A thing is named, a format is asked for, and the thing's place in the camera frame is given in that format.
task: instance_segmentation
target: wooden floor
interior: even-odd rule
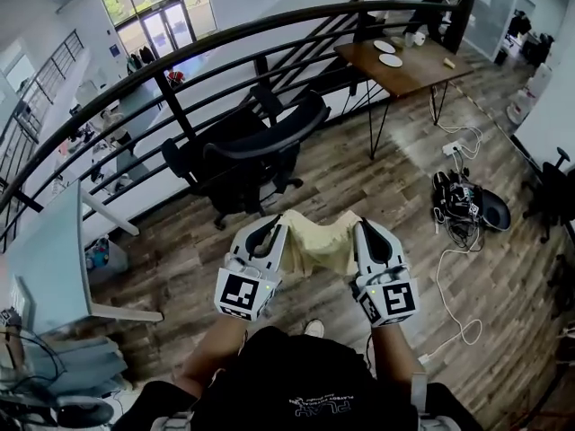
[[[511,132],[503,110],[531,70],[496,67],[469,48],[463,55],[477,70],[457,84]],[[375,116],[381,117],[383,109],[374,109]],[[540,244],[543,228],[538,220],[521,217],[529,194],[520,184],[533,177],[529,166],[455,88],[448,90],[441,122],[482,130],[479,156],[465,162],[470,179],[499,194],[513,216],[506,233],[485,234],[480,253],[445,257],[440,279],[448,303],[463,323],[480,318],[483,334],[472,347],[460,339],[452,342],[427,364],[431,379],[449,386],[490,428],[504,423],[509,408],[527,390],[544,386],[553,376],[560,323],[551,321],[553,300],[545,280],[555,256],[572,256],[573,248],[561,228],[553,231],[549,243]],[[468,131],[456,137],[473,143]],[[431,177],[454,168],[453,159],[441,153],[453,139],[432,126],[429,94],[423,92],[391,106],[372,162],[367,157],[367,114],[362,113],[310,137],[296,167],[305,185],[267,208],[270,214],[296,209],[324,224],[351,209],[392,230],[402,241],[420,289],[420,314],[402,324],[418,355],[432,352],[457,333],[435,285],[439,256],[454,244],[445,231],[435,234],[430,216]],[[140,236],[119,240],[131,270],[113,285],[93,289],[99,303],[164,312],[165,321],[157,324],[91,320],[75,328],[78,336],[106,334],[119,342],[129,380],[169,378],[216,317],[212,298],[217,268],[235,232],[256,217],[233,215],[227,229],[219,232],[211,223],[215,214],[207,199],[188,196],[149,216],[139,225]],[[348,281],[320,271],[284,283],[251,332],[273,324],[298,333],[307,321],[320,318],[327,338],[365,353],[369,324],[351,297]]]

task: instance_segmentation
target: white desk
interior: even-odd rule
[[[76,181],[55,197],[27,225],[6,252],[8,277],[18,276],[31,296],[28,328],[43,334],[87,316],[132,321],[161,321],[159,312],[144,312],[92,302],[82,241],[82,204],[126,232],[139,230],[117,218]]]

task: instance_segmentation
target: wooden table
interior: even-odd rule
[[[381,40],[391,43],[389,39]],[[390,94],[390,100],[385,107],[384,118],[379,127],[376,144],[373,144],[373,130],[371,122],[370,89],[367,89],[367,104],[369,109],[369,132],[370,132],[370,158],[373,160],[376,155],[379,137],[387,116],[389,104],[403,96],[407,96],[424,88],[431,90],[431,102],[433,106],[434,125],[437,125],[439,115],[443,109],[443,102],[446,98],[447,86],[450,80],[460,76],[469,75],[473,68],[462,58],[443,48],[435,41],[427,38],[423,46],[414,45],[411,48],[398,49],[395,55],[403,61],[401,67],[389,67],[380,62],[379,56],[382,51],[374,47],[373,40],[362,41],[360,43],[348,43],[335,47],[335,52],[343,57],[359,70],[367,79],[371,79],[379,84],[382,89]],[[455,68],[450,68],[444,64],[444,59],[449,59],[455,64]],[[445,83],[443,98],[439,108],[435,101],[434,86]]]

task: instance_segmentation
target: office chair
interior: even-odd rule
[[[561,221],[561,225],[564,225],[575,218],[575,213],[572,212],[573,209],[569,206],[572,202],[572,197],[567,196],[575,182],[573,180],[575,179],[575,173],[568,175],[559,169],[565,160],[570,162],[571,159],[560,147],[557,147],[557,153],[560,158],[554,166],[545,162],[543,169],[537,171],[539,178],[537,187],[533,187],[527,181],[521,184],[522,188],[529,188],[534,195],[533,200],[529,203],[528,210],[523,213],[523,218],[527,219],[538,213],[543,214],[545,227],[545,236],[541,238],[541,243],[543,244],[549,241],[552,225],[557,225],[558,221]]]
[[[185,179],[191,192],[210,198],[219,212],[214,225],[226,228],[224,217],[246,212],[260,213],[261,192],[271,188],[284,193],[288,185],[299,188],[300,179],[292,179],[300,143],[308,138],[330,115],[322,96],[310,92],[287,117],[277,122],[283,111],[279,99],[269,90],[255,86],[253,97],[270,117],[268,128],[249,108],[235,110],[182,147],[168,139],[162,154],[173,173]]]

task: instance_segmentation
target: chair armrest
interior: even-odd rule
[[[250,89],[250,92],[271,117],[276,118],[282,111],[284,111],[284,106],[279,101],[278,96],[268,88],[264,88],[258,84],[253,86],[253,88]]]

